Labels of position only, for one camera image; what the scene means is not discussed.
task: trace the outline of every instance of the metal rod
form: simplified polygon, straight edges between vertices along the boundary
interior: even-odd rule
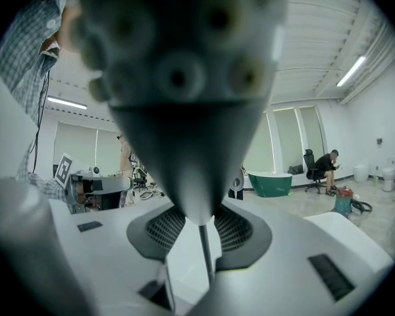
[[[206,271],[208,272],[209,284],[215,280],[215,273],[212,267],[211,250],[209,249],[207,225],[199,226],[200,241],[202,243],[203,256],[205,257]]]

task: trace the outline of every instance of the speaker grille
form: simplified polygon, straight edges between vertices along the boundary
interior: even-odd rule
[[[175,207],[146,224],[147,235],[166,250],[170,250],[182,231],[186,219]]]
[[[221,206],[216,212],[214,224],[221,239],[223,253],[243,246],[253,234],[251,224],[225,206]]]

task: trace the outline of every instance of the shirt button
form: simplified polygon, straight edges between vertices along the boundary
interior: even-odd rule
[[[47,22],[47,28],[48,29],[52,29],[52,28],[54,28],[55,27],[55,20],[49,20],[48,22]]]

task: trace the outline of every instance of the chair backrest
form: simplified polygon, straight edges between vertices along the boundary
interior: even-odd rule
[[[313,155],[313,151],[310,149],[307,149],[305,151],[304,157],[304,162],[307,166],[307,170],[314,169],[315,168],[315,156]]]

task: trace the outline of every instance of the window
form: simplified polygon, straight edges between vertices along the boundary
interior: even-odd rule
[[[294,109],[274,111],[282,153],[282,172],[289,167],[303,165],[303,149],[300,129]]]
[[[59,164],[67,153],[87,165],[95,165],[97,130],[59,123],[54,143],[54,164]]]
[[[313,151],[315,160],[318,160],[318,158],[325,154],[325,149],[323,148],[321,125],[319,124],[319,117],[317,116],[316,108],[300,108],[300,113],[303,118],[307,148]]]
[[[97,166],[102,176],[116,174],[120,169],[121,144],[116,132],[98,130]]]
[[[263,113],[243,166],[247,171],[275,172],[271,131],[266,113]]]

